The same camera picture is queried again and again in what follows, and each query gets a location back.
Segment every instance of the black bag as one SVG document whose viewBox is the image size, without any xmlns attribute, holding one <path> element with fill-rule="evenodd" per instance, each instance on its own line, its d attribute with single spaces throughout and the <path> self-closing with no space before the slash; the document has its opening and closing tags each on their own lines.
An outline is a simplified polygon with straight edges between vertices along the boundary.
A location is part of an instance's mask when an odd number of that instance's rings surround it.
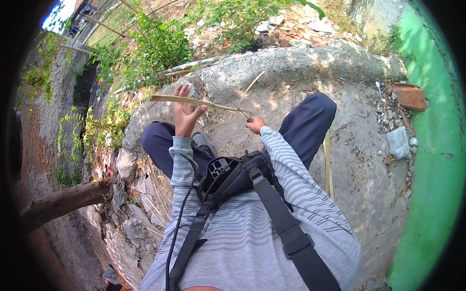
<svg viewBox="0 0 466 291">
<path fill-rule="evenodd" d="M 340 286 L 314 250 L 309 234 L 299 227 L 291 215 L 291 205 L 285 202 L 283 189 L 274 175 L 268 153 L 254 151 L 241 158 L 220 157 L 213 160 L 201 180 L 198 196 L 202 206 L 190 226 L 186 239 L 168 276 L 167 291 L 178 290 L 191 254 L 206 239 L 199 239 L 210 212 L 227 199 L 254 188 L 269 214 L 272 225 L 283 242 L 285 256 L 292 260 L 304 283 L 311 291 L 340 291 Z"/>
</svg>

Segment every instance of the white plastic bag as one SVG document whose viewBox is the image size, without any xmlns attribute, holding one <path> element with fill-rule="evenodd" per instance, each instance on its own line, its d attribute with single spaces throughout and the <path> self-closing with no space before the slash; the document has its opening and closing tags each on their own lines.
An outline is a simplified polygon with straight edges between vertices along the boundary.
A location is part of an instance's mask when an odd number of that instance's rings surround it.
<svg viewBox="0 0 466 291">
<path fill-rule="evenodd" d="M 408 135 L 404 126 L 387 133 L 387 140 L 390 153 L 395 159 L 399 160 L 409 155 Z"/>
</svg>

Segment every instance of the sky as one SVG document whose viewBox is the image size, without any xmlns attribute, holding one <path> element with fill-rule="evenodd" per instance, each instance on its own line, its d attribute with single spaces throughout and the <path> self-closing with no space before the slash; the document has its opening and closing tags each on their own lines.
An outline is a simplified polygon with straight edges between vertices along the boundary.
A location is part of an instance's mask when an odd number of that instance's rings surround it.
<svg viewBox="0 0 466 291">
<path fill-rule="evenodd" d="M 70 17 L 75 9 L 75 3 L 76 0 L 62 0 L 65 7 L 58 13 L 56 20 L 60 17 L 62 20 L 67 19 Z M 42 24 L 42 28 L 47 29 L 47 26 L 52 22 L 52 19 L 50 15 L 44 20 L 44 23 Z M 53 32 L 60 33 L 58 31 L 58 27 L 53 27 L 51 29 Z"/>
</svg>

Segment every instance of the hand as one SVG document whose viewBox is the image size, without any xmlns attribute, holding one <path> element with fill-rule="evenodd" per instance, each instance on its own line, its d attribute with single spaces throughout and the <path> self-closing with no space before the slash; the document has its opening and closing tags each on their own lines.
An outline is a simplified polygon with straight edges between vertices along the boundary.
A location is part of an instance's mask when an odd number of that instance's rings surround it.
<svg viewBox="0 0 466 291">
<path fill-rule="evenodd" d="M 189 96 L 188 85 L 178 85 L 175 89 L 175 96 Z M 191 137 L 192 130 L 196 124 L 196 120 L 209 108 L 206 105 L 201 105 L 191 113 L 191 104 L 175 102 L 173 104 L 175 113 L 175 136 Z"/>
<path fill-rule="evenodd" d="M 255 134 L 260 134 L 260 128 L 263 126 L 267 126 L 262 118 L 258 116 L 251 117 L 254 121 L 253 122 L 246 122 L 245 126 L 249 128 Z"/>
</svg>

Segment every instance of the tree trunk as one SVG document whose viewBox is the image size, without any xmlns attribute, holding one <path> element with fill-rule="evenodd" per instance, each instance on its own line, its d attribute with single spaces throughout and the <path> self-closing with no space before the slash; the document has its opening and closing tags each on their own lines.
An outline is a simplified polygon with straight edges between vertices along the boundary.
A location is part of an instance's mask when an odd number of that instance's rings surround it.
<svg viewBox="0 0 466 291">
<path fill-rule="evenodd" d="M 35 230 L 81 207 L 103 203 L 103 195 L 107 194 L 109 189 L 104 182 L 82 183 L 53 192 L 37 202 L 31 202 L 20 213 L 24 231 Z"/>
</svg>

